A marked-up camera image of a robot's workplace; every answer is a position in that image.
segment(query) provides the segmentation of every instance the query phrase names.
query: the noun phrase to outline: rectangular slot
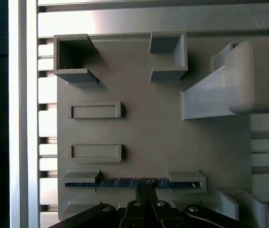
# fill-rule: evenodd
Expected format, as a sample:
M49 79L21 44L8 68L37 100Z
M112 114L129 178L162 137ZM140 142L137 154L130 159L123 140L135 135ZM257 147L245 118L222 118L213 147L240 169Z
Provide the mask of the rectangular slot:
M201 189L200 182L174 182L171 183L167 178L101 178L96 182L65 182L65 188L135 188L138 184L154 183L156 189L169 190L199 190Z
M121 117L120 102L86 102L71 106L70 118L118 118Z
M121 162L122 145L72 145L73 162Z
M85 67L96 55L98 50L87 34L54 36L54 74L69 83L98 83Z
M151 82L179 81L188 70L185 32L152 32L149 51L153 54Z

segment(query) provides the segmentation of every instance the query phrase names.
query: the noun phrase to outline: gray plastic bracket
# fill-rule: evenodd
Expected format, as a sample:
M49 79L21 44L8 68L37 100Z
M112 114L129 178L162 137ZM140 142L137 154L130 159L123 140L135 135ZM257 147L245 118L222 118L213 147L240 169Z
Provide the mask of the gray plastic bracket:
M98 50L87 34L54 36L54 74L69 83L98 83L83 65Z
M121 162L122 145L71 145L72 162Z
M197 189L171 189L170 192L206 192L206 177L199 171L167 171L170 182L199 182L201 188Z
M95 183L102 173L98 172L69 172L63 177L63 182L72 183Z
M188 70L186 33L152 32L149 51L155 59L173 54L173 64L163 66L158 62L151 69L151 82L179 81Z
M120 102L84 102L72 105L69 118L119 118L121 117Z

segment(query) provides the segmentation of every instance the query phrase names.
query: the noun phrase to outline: screw head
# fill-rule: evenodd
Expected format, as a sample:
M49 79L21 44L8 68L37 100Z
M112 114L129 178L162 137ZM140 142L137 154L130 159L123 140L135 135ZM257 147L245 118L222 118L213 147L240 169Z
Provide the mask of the screw head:
M198 211L198 209L197 209L196 207L190 207L189 210L190 210L191 212L197 212L197 211Z
M162 207L162 206L164 206L164 205L165 205L165 203L164 203L164 202L162 202L162 201L159 201L159 202L157 202L157 205L158 205L159 207Z
M103 212L108 212L109 210L110 210L110 208L108 208L108 207L102 209Z

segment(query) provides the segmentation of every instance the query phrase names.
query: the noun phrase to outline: circuit board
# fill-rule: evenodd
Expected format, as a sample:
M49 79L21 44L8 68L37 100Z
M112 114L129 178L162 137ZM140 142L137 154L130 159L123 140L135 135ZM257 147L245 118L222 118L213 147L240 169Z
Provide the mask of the circuit board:
M65 183L65 187L81 188L135 188L138 184L145 183L153 185L156 189L184 189L201 188L199 182L170 182L166 178L112 178L100 179L96 183Z

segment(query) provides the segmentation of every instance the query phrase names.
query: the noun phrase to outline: metal frame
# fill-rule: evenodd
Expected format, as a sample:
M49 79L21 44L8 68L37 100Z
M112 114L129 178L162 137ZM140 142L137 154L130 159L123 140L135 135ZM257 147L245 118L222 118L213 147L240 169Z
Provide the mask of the metal frame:
M28 227L40 226L39 205L39 136L37 82L37 14L36 0L27 0L27 135L28 135Z
M10 227L28 227L26 1L9 0Z

